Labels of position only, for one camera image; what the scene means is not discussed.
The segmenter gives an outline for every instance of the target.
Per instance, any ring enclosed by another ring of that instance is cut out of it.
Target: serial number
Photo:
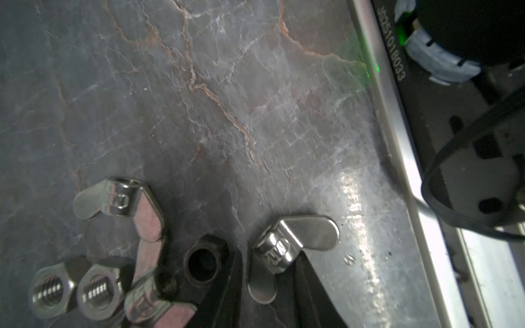
[[[385,6],[377,10],[377,17],[381,23],[381,32],[383,33],[384,39],[386,40],[386,47],[390,55],[390,60],[394,66],[394,72],[397,76],[398,81],[402,81],[406,77],[406,72],[404,70],[403,64],[401,63],[401,58],[399,57],[399,49],[397,48],[397,43],[395,42],[394,32],[392,31],[392,26],[389,23],[389,18],[386,15]]]

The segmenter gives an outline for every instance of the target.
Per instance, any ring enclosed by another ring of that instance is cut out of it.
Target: gray marble tabletop
[[[337,260],[309,256],[352,327],[439,326],[344,0],[5,0],[0,77],[1,326],[108,326],[41,321],[27,289],[135,257],[128,219],[73,215],[114,175],[151,185],[176,267],[205,233],[246,259],[278,216],[324,214]],[[240,326],[294,327],[289,308],[244,292]]]

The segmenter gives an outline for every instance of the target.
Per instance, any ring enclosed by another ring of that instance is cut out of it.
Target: black cable
[[[523,235],[510,234],[508,232],[496,230],[454,211],[438,201],[430,188],[431,177],[438,172],[441,164],[443,164],[443,162],[445,162],[452,154],[458,149],[469,145],[472,141],[479,139],[498,124],[523,109],[525,109],[525,86],[519,88],[496,104],[474,123],[459,131],[458,134],[456,134],[456,136],[436,154],[423,176],[421,193],[428,205],[444,222],[453,227],[472,230],[488,237],[507,241],[525,241],[525,236]]]

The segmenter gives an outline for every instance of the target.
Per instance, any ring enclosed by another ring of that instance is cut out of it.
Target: nut hole
[[[198,281],[209,281],[217,271],[217,260],[209,250],[197,249],[188,260],[188,271]]]
[[[103,274],[94,276],[82,291],[85,304],[96,310],[104,310],[113,300],[113,286],[108,277]]]
[[[33,304],[35,307],[52,309],[60,303],[63,292],[62,280],[58,276],[50,274],[35,286]]]

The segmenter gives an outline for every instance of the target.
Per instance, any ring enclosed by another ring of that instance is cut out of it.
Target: hex nut
[[[95,321],[111,318],[131,288],[133,271],[133,261],[124,258],[93,264],[78,284],[80,311]]]
[[[184,276],[194,287],[208,288],[228,257],[228,243],[204,235],[184,255]]]
[[[85,257],[77,256],[39,270],[28,290],[32,312],[40,319],[49,319],[74,309],[77,285],[90,265]]]

